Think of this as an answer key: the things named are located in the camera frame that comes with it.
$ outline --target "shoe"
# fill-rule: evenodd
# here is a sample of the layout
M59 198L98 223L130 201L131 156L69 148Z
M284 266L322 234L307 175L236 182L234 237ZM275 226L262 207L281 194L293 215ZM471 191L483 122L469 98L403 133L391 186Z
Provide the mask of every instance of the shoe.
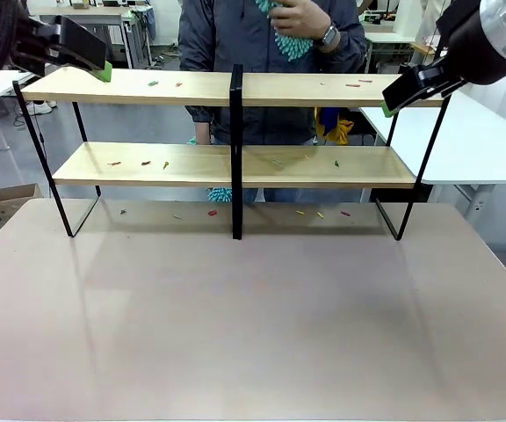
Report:
M29 116L38 116L40 114L48 114L51 113L52 107L46 103L42 104L34 104L34 102L30 102L26 105L26 110L28 110Z

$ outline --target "black metal frame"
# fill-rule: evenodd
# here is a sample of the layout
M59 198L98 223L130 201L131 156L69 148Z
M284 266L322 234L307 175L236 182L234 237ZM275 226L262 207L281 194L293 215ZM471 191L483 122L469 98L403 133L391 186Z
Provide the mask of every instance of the black metal frame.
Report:
M425 170L427 168L427 163L429 162L430 153L432 152L433 147L435 146L435 140L438 136L438 131L440 130L440 127L443 123L443 119L445 118L446 109L448 108L448 105L450 104L450 97L447 97L444 99L443 104L440 107L440 113L437 117L437 123L435 124L435 128L432 131L432 135L430 136L429 145L427 146L427 149L425 150L425 155L423 157L423 161L421 162L421 168L419 169L419 172L417 173L417 178L415 180L415 184L413 185L413 189L411 190L410 198L408 206L405 210L405 215L403 216L403 220L401 221L400 230L398 231L395 227L392 221L390 220L390 217L387 215L386 210L382 206L382 203L377 197L374 197L374 202L376 203L376 206L378 207L379 212L382 214L382 217L384 217L384 221L387 224L387 227L392 232L392 235L394 236L395 240L400 241L403 238L403 233L405 233L405 228L407 227L409 216L411 215L411 210L413 209L413 206L415 205L415 202L417 200L419 192L421 192L422 189L422 180L423 175L425 173ZM392 127L390 128L389 136L387 137L386 145L388 147L391 146L392 139L394 138L394 131L395 131L395 125L397 124L398 117L400 115L400 112L398 112L394 116L394 121L392 122Z
M242 240L243 230L243 66L235 64L229 85L230 158L232 169L232 231L235 240Z
M63 222L63 226L66 229L66 233L69 237L75 237L79 229L89 217L90 212L93 210L97 201L101 197L101 188L99 186L95 186L95 190L97 191L97 198L95 198L85 213L82 215L80 221L73 227L69 224L68 216L66 215L66 211L61 203L60 194L58 193L58 188L56 187L56 183L54 182L54 178L52 177L52 172L50 171L50 167L48 166L48 161L46 155L44 153L44 149L42 148L42 144L40 142L39 137L36 135L36 130L34 129L33 120L31 119L30 114L26 108L25 97L23 97L23 93L21 92L20 86L17 81L13 82L13 89L15 94L17 94L18 105L21 108L21 113L23 114L23 119L25 119L26 127L28 128L29 134L31 135L31 139L33 139L34 148L36 149L36 153L39 156L40 164L42 165L42 170L44 171L44 175L48 181L50 186L50 191L54 196L54 200L56 202L56 206L58 207L58 212L60 213L61 221ZM81 137L83 142L87 142L87 134L85 133L85 127L83 126L83 120L81 117L81 113L79 112L79 105L77 102L72 103L74 107L74 113L76 114L77 125L79 126L79 131L81 133Z

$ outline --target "yellow cloth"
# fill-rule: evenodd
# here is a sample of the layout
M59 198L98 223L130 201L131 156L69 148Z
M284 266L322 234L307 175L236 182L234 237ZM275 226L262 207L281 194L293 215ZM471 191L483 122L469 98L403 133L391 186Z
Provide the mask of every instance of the yellow cloth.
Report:
M354 123L348 120L339 119L337 116L337 126L335 129L325 134L325 126L318 119L321 108L315 109L315 130L320 138L327 141L336 142L337 145L349 145L348 134L352 130Z

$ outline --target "dark blue jacket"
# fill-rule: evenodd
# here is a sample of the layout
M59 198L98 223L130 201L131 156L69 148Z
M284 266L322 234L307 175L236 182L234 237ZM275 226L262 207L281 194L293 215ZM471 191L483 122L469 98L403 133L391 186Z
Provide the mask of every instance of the dark blue jacket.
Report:
M365 56L365 32L355 0L315 0L341 31L332 53L313 47L289 62L275 42L275 32L255 0L184 0L179 26L181 70L231 72L354 73ZM187 107L195 122L211 121L213 134L229 143L227 108ZM249 145L300 144L314 137L314 109L246 108L243 141Z

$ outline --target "wristwatch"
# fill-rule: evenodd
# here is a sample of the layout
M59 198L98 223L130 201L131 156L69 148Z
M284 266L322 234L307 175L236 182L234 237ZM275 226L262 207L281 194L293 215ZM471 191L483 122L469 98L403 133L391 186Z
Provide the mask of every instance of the wristwatch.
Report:
M323 35L323 38L321 40L316 40L314 43L317 47L327 47L330 46L333 43L333 40L337 36L339 31L337 28L335 28L333 25L329 27L327 32L325 32L325 35Z

